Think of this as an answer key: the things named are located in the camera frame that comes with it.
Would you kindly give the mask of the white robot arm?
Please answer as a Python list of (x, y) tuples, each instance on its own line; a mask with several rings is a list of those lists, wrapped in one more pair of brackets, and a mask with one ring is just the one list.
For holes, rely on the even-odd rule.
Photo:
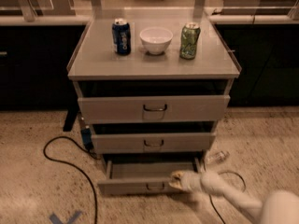
[(287, 190), (275, 190), (262, 202), (213, 171), (175, 171), (171, 178), (169, 185), (175, 189), (225, 198), (252, 224), (299, 224), (299, 196)]

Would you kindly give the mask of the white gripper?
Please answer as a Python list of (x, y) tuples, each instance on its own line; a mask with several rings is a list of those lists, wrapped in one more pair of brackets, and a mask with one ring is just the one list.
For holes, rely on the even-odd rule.
[(201, 176), (195, 172), (175, 171), (171, 173), (172, 180), (169, 186), (174, 189), (184, 190), (188, 192), (202, 192)]

